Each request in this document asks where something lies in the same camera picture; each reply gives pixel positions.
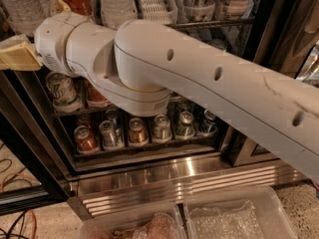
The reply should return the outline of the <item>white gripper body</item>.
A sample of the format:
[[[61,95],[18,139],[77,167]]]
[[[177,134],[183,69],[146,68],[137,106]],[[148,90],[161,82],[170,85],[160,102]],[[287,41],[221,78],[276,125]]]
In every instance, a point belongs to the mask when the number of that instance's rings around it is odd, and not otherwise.
[[[45,19],[36,29],[34,43],[42,63],[49,70],[77,78],[66,62],[66,47],[71,33],[88,17],[74,12],[62,12]]]

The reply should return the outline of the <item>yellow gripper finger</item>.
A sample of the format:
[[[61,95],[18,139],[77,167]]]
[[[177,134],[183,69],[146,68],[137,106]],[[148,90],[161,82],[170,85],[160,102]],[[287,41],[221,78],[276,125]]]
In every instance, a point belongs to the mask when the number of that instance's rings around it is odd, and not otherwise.
[[[0,42],[0,70],[39,71],[42,63],[26,35],[15,35]]]
[[[70,12],[71,8],[63,0],[50,0],[50,15],[54,16],[62,12]]]

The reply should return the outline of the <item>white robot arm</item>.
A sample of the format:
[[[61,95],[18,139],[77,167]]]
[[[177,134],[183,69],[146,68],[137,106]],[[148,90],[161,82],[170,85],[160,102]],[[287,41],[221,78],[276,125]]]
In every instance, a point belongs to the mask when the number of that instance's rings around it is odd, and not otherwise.
[[[319,90],[161,23],[130,20],[113,30],[73,12],[41,21],[34,40],[1,44],[4,70],[42,67],[87,79],[138,117],[165,111],[177,93],[319,180]]]

